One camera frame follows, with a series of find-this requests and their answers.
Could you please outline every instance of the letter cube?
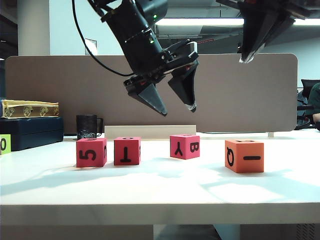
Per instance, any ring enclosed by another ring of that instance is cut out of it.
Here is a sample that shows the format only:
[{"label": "letter cube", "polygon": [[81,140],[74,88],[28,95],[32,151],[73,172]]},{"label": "letter cube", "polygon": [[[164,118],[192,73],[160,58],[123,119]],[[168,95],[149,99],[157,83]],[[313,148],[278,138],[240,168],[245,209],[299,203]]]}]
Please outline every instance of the letter cube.
[{"label": "letter cube", "polygon": [[0,135],[0,155],[11,153],[11,135]]},{"label": "letter cube", "polygon": [[253,140],[226,140],[224,165],[236,173],[262,173],[264,143]]},{"label": "letter cube", "polygon": [[200,137],[189,134],[171,135],[170,157],[178,159],[200,157]]},{"label": "letter cube", "polygon": [[139,136],[114,139],[114,165],[139,165],[140,142]]},{"label": "letter cube", "polygon": [[76,141],[76,167],[103,167],[107,162],[106,138],[82,138]]}]

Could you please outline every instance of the black box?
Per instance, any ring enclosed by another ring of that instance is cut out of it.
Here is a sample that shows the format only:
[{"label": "black box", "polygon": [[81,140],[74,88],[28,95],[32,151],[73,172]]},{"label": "black box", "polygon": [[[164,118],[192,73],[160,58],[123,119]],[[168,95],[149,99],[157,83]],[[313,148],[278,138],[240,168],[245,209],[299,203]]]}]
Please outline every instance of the black box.
[{"label": "black box", "polygon": [[11,135],[11,151],[39,147],[64,139],[64,121],[62,117],[0,119],[0,134]]}]

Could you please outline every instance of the gray partition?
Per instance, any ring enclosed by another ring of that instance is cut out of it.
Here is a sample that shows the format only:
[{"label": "gray partition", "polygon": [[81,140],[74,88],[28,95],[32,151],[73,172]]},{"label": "gray partition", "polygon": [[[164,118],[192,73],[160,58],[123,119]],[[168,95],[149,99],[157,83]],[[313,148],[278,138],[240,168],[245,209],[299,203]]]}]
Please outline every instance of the gray partition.
[{"label": "gray partition", "polygon": [[[98,56],[130,73],[124,56]],[[297,58],[259,54],[249,64],[239,54],[204,54],[195,75],[197,110],[189,112],[167,82],[157,87],[168,109],[161,116],[130,98],[125,77],[90,56],[14,56],[6,60],[8,99],[59,102],[66,133],[76,115],[97,114],[107,125],[197,125],[198,132],[278,132],[296,125]]]}]

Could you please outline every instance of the robotic arm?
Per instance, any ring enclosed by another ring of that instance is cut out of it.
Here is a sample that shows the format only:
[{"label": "robotic arm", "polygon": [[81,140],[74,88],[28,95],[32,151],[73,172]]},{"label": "robotic arm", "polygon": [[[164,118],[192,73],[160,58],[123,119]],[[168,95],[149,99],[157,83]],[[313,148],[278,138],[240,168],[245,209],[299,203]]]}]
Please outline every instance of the robotic arm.
[{"label": "robotic arm", "polygon": [[[101,21],[109,25],[133,70],[133,75],[124,82],[128,95],[166,116],[168,111],[156,84],[171,74],[169,86],[186,107],[195,112],[197,43],[185,40],[163,49],[152,30],[167,14],[168,0],[122,0],[115,9],[108,6],[115,0],[87,1]],[[309,17],[311,12],[296,4],[297,1],[216,0],[239,9],[244,18],[240,62],[250,62],[263,47],[289,28],[294,18]]]},{"label": "robotic arm", "polygon": [[216,0],[216,2],[239,9],[244,19],[240,59],[242,63],[252,61],[260,50],[295,22],[294,18],[304,20],[311,14],[310,10],[298,5],[296,0]]},{"label": "robotic arm", "polygon": [[163,49],[152,26],[167,14],[168,0],[88,0],[118,40],[134,75],[124,82],[128,95],[163,116],[167,109],[156,84],[171,74],[169,86],[191,111],[196,111],[194,76],[199,64],[197,43],[181,41]]}]

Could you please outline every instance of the mug handle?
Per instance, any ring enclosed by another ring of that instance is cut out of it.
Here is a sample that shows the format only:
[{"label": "mug handle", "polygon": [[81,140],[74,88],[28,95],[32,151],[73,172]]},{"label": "mug handle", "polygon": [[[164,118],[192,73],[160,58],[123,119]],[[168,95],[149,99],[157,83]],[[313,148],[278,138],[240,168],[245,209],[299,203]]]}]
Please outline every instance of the mug handle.
[{"label": "mug handle", "polygon": [[96,135],[97,137],[100,137],[102,135],[102,128],[104,126],[104,119],[97,117],[96,120],[100,120],[100,126],[99,126],[99,133]]}]

